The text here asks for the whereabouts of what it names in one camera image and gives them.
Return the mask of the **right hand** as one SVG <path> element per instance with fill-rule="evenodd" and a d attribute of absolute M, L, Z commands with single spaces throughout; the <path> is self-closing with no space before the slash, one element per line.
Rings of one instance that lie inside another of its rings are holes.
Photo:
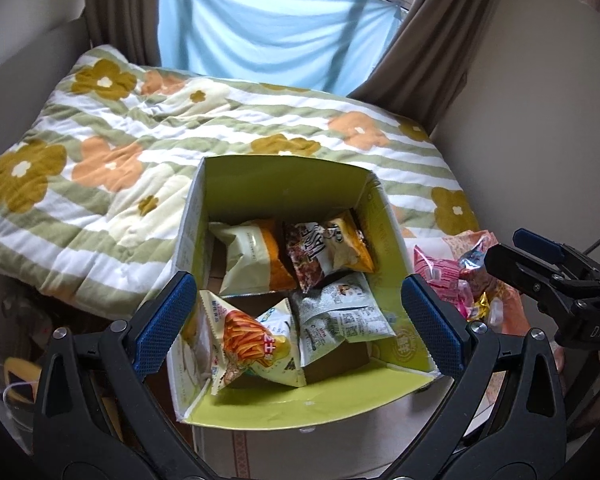
<path fill-rule="evenodd" d="M 600 351 L 573 350 L 551 344 L 564 393 L 570 428 L 588 429 L 600 423 Z"/>

